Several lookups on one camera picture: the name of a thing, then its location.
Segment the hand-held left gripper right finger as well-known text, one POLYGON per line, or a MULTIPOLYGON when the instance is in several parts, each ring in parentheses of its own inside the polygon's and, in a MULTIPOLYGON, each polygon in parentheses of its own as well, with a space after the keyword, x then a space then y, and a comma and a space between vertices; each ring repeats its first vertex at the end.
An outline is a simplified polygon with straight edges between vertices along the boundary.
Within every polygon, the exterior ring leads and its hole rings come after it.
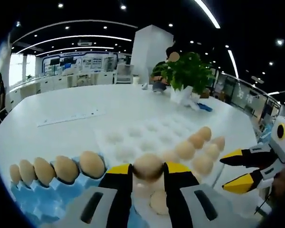
POLYGON ((199 184, 181 163, 163 164, 166 204, 173 228, 250 228, 252 220, 236 214, 231 202, 207 184, 199 184))

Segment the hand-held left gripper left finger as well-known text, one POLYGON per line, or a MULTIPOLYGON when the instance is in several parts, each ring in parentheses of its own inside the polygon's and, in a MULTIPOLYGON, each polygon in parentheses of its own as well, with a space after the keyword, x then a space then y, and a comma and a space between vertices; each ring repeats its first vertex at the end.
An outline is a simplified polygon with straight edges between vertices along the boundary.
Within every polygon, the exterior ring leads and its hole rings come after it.
POLYGON ((76 197, 59 221, 60 228, 126 228, 132 205, 133 166, 110 168, 98 186, 76 197))

